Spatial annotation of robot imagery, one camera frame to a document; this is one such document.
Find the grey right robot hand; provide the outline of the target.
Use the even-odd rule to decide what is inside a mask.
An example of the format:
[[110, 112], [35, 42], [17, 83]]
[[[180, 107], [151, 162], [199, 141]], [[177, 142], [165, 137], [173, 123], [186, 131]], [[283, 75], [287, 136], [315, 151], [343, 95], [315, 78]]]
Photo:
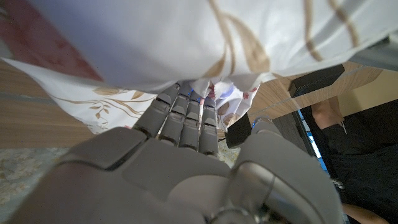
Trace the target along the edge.
[[342, 223], [319, 162], [258, 119], [233, 167], [218, 159], [215, 102], [187, 84], [131, 128], [71, 148], [11, 223]]

